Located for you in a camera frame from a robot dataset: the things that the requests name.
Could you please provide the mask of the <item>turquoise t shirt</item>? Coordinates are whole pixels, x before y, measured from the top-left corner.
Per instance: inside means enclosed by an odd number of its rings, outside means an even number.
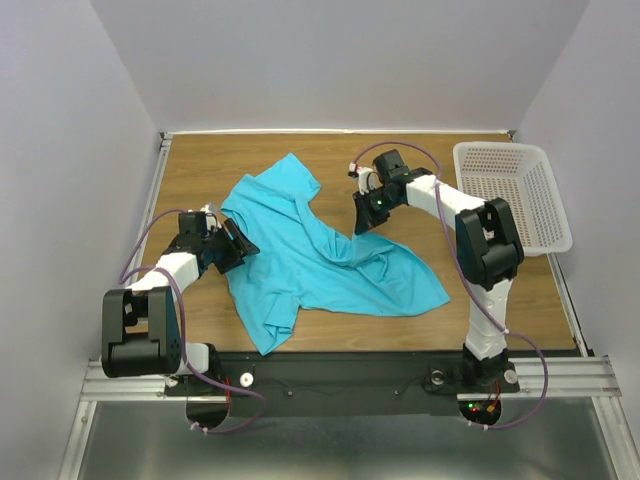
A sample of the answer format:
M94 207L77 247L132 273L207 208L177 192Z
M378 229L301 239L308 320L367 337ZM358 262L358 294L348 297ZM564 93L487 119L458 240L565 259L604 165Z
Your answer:
M288 154L245 175L221 211L259 250L228 275L231 296L256 349L267 355L294 333L299 310L417 316L450 297L408 247L375 233L347 237L310 206L321 185Z

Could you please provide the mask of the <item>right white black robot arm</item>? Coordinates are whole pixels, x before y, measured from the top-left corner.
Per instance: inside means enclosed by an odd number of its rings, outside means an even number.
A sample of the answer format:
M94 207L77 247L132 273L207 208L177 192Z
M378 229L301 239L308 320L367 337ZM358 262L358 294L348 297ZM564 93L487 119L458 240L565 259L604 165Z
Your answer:
M437 218L454 265L470 297L469 330L462 347L460 378L472 390L497 381L510 367L506 307L524 250L509 204L461 192L425 168L409 168L396 149L378 155L370 167L354 160L348 175L357 180L354 233L385 223L406 205Z

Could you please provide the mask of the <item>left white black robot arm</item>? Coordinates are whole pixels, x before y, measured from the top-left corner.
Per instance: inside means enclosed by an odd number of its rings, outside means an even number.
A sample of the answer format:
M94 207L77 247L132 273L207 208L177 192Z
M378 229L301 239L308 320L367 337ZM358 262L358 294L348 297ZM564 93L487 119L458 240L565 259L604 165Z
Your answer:
M109 378L188 376L199 393L227 389L215 347L186 340L183 294L209 269L224 275L260 252L230 218L210 210L174 211L178 232L158 261L125 264L120 289L103 297L101 364Z

